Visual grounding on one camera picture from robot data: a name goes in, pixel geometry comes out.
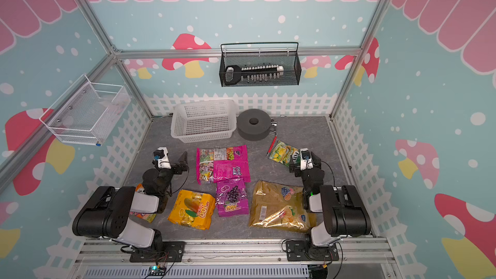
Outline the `aluminium front rail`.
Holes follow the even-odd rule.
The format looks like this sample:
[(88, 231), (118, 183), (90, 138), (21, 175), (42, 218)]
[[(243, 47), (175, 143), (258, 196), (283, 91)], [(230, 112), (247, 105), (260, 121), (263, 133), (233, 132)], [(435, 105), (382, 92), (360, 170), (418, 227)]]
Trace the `aluminium front rail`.
[[(288, 264), (286, 241), (277, 238), (184, 240), (180, 266), (202, 264)], [(86, 240), (77, 256), (75, 266), (152, 266), (172, 259), (153, 258), (150, 262), (131, 262), (123, 246), (107, 240)], [(344, 264), (394, 264), (392, 250), (385, 238), (345, 238), (331, 249)]]

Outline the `white plastic perforated basket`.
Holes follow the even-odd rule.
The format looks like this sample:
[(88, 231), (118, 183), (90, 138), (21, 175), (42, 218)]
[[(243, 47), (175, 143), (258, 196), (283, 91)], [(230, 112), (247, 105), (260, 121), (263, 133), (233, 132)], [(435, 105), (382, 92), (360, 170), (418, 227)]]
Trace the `white plastic perforated basket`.
[(232, 99), (182, 103), (173, 111), (170, 133), (183, 143), (232, 137), (239, 108)]

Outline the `red pen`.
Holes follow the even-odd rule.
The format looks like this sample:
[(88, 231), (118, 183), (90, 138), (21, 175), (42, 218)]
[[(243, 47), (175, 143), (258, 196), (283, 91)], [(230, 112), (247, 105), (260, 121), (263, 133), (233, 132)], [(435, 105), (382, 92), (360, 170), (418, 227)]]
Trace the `red pen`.
[(268, 151), (267, 151), (267, 154), (266, 154), (267, 156), (269, 156), (269, 155), (270, 155), (270, 153), (271, 153), (271, 151), (272, 151), (273, 147), (275, 146), (276, 141), (277, 141), (277, 135), (275, 135), (275, 136), (274, 136), (274, 138), (273, 138), (273, 140), (272, 140), (272, 142), (271, 142), (271, 145), (270, 145), (270, 147), (269, 147), (269, 149), (268, 149)]

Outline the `large gold candy bag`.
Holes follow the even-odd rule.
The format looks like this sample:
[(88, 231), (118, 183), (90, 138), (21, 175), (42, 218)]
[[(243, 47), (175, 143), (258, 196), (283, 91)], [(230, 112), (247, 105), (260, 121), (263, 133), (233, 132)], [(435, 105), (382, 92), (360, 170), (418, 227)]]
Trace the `large gold candy bag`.
[(316, 226), (316, 214), (304, 209), (303, 188), (259, 181), (254, 187), (249, 225), (306, 233)]

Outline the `orange Fox's candy bag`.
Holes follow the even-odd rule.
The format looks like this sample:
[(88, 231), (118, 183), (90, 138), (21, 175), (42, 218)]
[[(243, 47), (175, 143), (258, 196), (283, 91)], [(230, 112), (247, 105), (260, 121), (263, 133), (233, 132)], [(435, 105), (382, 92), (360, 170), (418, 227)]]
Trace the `orange Fox's candy bag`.
[(156, 217), (159, 201), (159, 197), (147, 195), (145, 193), (144, 186), (142, 184), (138, 184), (133, 196), (130, 214), (141, 218), (148, 223), (152, 223)]

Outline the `small green circuit board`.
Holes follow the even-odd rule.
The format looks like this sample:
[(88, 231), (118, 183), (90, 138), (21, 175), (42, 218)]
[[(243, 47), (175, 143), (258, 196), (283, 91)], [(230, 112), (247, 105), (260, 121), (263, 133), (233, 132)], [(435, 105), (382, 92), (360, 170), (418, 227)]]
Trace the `small green circuit board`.
[(166, 272), (166, 266), (151, 266), (149, 268), (148, 276), (165, 276)]

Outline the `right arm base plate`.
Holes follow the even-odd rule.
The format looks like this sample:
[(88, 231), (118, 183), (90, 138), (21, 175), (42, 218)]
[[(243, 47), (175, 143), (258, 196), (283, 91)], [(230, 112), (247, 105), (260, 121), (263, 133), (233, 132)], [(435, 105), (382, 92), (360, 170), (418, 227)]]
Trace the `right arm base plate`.
[(307, 240), (284, 240), (282, 249), (290, 262), (334, 262), (339, 260), (336, 245), (316, 247)]

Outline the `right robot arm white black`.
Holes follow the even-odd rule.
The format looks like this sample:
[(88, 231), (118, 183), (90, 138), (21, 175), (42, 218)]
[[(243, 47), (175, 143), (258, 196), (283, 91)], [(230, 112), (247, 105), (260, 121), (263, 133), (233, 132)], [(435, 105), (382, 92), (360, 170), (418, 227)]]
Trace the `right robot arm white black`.
[(308, 232), (308, 249), (323, 249), (344, 238), (369, 235), (371, 219), (355, 186), (325, 185), (321, 161), (291, 163), (289, 171), (302, 179), (304, 209), (323, 217), (323, 222)]

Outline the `large pink mixed candy bag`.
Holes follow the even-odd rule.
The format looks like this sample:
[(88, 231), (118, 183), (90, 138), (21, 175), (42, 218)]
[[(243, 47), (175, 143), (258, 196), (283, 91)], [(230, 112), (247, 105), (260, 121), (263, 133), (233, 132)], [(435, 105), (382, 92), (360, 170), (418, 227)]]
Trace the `large pink mixed candy bag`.
[(196, 179), (200, 185), (237, 178), (251, 182), (246, 145), (196, 149)]

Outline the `green Fox's candy bag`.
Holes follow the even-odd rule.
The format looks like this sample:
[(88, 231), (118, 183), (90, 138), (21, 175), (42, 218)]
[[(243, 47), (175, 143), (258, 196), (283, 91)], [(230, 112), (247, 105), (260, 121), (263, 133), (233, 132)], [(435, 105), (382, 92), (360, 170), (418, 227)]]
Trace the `green Fox's candy bag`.
[(268, 158), (289, 167), (291, 164), (300, 162), (300, 151), (296, 147), (278, 140), (269, 152)]

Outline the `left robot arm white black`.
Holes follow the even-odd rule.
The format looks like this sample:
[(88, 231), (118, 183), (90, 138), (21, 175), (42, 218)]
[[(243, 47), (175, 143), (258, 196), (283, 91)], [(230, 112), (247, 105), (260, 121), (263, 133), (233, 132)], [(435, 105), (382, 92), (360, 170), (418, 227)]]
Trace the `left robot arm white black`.
[(174, 176), (189, 171), (189, 166), (186, 151), (177, 163), (169, 161), (165, 147), (156, 149), (153, 156), (154, 167), (142, 176), (143, 191), (134, 186), (98, 187), (73, 220), (74, 235), (108, 238), (147, 253), (165, 253), (161, 232), (133, 221), (130, 214), (162, 213), (174, 194)]

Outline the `black white brush tool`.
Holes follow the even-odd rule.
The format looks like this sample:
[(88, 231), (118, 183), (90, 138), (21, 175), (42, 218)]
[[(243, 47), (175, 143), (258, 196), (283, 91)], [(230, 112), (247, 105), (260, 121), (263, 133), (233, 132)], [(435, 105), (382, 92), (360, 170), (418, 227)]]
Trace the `black white brush tool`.
[(226, 85), (236, 85), (240, 82), (259, 82), (279, 79), (284, 73), (280, 65), (265, 65), (257, 67), (228, 66), (224, 74)]

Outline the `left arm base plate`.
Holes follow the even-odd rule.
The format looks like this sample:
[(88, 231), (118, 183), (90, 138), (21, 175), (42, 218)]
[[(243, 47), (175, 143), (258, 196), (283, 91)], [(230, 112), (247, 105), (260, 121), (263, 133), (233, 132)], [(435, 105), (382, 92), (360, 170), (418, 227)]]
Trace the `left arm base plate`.
[(131, 263), (164, 263), (181, 262), (185, 252), (185, 242), (159, 242), (159, 246), (149, 248), (134, 248), (129, 262)]

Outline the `yellow mango candy bag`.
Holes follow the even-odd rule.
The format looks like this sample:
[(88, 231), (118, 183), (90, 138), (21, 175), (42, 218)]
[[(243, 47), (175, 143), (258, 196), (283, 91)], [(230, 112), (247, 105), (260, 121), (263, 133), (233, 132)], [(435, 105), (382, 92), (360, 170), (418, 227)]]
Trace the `yellow mango candy bag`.
[(202, 231), (211, 226), (216, 199), (201, 192), (181, 190), (168, 217), (168, 221)]

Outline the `purple grape candy bag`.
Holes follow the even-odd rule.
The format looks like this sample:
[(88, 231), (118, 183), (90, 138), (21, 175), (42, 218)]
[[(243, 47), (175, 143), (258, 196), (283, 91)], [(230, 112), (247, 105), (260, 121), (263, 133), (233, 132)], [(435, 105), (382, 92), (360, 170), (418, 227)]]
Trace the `purple grape candy bag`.
[(249, 214), (249, 201), (243, 179), (233, 178), (218, 182), (216, 205), (219, 217)]

